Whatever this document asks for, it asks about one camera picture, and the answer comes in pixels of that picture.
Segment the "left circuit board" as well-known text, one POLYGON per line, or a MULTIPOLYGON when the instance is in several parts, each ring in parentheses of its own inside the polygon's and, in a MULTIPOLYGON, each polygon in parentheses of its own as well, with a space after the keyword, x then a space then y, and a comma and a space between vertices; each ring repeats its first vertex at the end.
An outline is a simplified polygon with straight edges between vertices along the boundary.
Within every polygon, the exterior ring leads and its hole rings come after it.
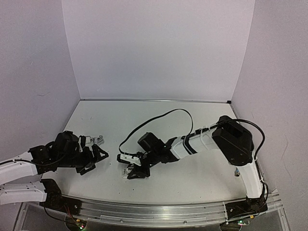
POLYGON ((87 221, 74 217, 65 217, 65 226, 70 231, 84 231, 87 226, 87 221))

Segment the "aluminium front rail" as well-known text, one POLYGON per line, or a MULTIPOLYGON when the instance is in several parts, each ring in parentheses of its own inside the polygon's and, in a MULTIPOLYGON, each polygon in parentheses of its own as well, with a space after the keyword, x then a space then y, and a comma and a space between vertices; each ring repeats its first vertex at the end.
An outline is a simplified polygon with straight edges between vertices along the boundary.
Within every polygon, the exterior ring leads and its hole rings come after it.
POLYGON ((96 221, 108 225, 145 227, 145 228, 179 228, 199 227, 223 222, 231 222, 280 211, 283 209, 278 193, 268 195, 267 204, 252 213, 244 212, 239 206, 244 200, 227 202, 183 204, 183 205, 146 205, 104 202, 77 197, 63 196, 56 199, 47 209, 86 221, 96 221))

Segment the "white pipe elbow fitting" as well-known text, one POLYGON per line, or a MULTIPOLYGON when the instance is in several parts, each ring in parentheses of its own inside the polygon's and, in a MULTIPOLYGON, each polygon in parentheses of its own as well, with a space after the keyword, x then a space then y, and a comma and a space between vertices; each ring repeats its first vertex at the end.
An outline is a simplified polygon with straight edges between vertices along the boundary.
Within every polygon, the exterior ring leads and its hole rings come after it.
POLYGON ((85 136, 85 144, 92 144, 93 138, 91 136, 85 136))

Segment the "right circuit board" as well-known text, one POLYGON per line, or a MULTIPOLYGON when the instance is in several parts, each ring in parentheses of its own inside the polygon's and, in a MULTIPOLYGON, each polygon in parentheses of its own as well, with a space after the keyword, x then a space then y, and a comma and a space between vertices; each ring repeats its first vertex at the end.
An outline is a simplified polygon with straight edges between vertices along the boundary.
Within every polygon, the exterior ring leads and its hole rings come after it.
POLYGON ((247 217, 245 217, 245 218, 241 218, 241 219, 237 220, 236 223, 237 223, 238 226, 241 226, 241 227, 242 227, 242 226, 248 226, 248 225, 250 225, 250 222, 251 222, 254 218, 255 218, 254 215, 249 215, 249 216, 247 216, 247 217))

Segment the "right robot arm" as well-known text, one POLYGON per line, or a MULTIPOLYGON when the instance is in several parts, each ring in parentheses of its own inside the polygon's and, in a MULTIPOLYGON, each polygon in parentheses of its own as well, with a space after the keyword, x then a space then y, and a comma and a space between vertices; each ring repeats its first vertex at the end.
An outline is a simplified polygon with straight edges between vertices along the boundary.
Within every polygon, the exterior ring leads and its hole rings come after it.
POLYGON ((268 186, 257 163, 259 149, 253 144, 252 133, 240 123, 239 119, 223 115, 208 128, 170 138, 167 142, 147 132, 138 140, 143 152, 120 155, 121 160, 129 163, 124 177, 144 179, 150 176, 151 167, 159 163, 177 162, 204 151, 220 150, 228 163, 236 167, 246 189, 243 201, 226 204, 229 218, 265 212, 268 209, 268 186))

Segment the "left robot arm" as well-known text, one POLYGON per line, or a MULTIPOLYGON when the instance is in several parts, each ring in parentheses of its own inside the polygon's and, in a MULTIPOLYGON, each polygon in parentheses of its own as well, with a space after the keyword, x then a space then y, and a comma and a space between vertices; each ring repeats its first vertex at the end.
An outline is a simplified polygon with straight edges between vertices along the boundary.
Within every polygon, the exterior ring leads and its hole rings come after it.
POLYGON ((102 136, 78 137, 71 131, 64 131, 46 145, 30 148, 15 158, 1 162, 1 205, 38 202, 44 208, 78 214, 81 201, 64 196, 55 180, 41 179, 29 183, 15 181, 55 172, 59 168, 74 168, 83 176, 94 170, 96 163, 108 158, 109 154, 99 146, 102 143, 102 136))

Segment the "blue water faucet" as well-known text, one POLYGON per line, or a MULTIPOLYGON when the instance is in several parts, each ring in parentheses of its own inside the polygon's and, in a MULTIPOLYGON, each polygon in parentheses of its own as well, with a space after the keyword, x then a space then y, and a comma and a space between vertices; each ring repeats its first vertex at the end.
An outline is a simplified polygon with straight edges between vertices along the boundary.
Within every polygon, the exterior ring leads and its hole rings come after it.
POLYGON ((236 169, 234 172, 235 177, 239 177, 240 176, 240 171, 239 169, 236 169))

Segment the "chrome water faucet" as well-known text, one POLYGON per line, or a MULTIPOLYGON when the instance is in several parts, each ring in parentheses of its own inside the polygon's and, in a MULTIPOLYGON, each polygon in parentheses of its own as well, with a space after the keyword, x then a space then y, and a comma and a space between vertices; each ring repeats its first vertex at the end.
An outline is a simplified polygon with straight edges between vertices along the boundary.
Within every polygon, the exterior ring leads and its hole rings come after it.
POLYGON ((104 138, 103 138, 102 135, 99 135, 98 137, 91 137, 90 140, 91 140, 91 143, 93 145, 96 144, 96 145, 100 146, 100 145, 104 144, 104 138))

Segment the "small white pipe fitting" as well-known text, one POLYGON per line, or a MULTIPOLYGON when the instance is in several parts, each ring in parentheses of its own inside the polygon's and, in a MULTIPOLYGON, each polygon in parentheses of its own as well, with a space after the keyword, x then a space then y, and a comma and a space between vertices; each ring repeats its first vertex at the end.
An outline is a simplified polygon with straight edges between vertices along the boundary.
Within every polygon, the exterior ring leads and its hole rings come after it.
POLYGON ((132 171, 132 168, 129 168, 129 167, 124 168, 122 170, 122 178, 127 179, 131 171, 132 171))

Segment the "circuit board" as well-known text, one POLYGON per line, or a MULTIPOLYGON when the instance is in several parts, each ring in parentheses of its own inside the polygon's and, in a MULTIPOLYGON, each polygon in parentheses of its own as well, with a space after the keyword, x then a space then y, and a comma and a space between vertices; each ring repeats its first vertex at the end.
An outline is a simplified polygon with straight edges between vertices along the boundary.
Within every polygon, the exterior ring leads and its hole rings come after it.
POLYGON ((241 218, 241 219, 237 220, 236 223, 237 223, 238 226, 241 226, 241 227, 242 227, 242 226, 248 226, 248 225, 250 225, 250 222, 251 222, 254 218, 255 218, 254 215, 249 215, 249 216, 247 216, 247 217, 245 217, 245 218, 241 218))
POLYGON ((84 231, 87 226, 87 221, 74 217, 65 217, 65 226, 70 231, 84 231))

